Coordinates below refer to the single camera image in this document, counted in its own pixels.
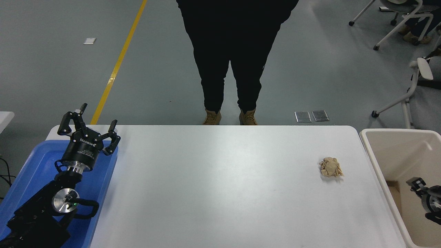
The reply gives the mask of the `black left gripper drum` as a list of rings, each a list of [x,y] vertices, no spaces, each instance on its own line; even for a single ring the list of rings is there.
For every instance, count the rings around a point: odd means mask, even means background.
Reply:
[[[64,167],[80,167],[83,171],[92,171],[99,152],[104,148],[103,141],[96,141],[100,133],[86,128],[86,134],[80,129],[71,135],[71,140],[61,159]]]

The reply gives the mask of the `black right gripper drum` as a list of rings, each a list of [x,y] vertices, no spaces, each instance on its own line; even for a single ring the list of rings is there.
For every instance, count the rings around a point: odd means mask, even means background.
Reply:
[[[422,205],[427,213],[441,210],[441,187],[439,185],[427,188],[422,196]]]

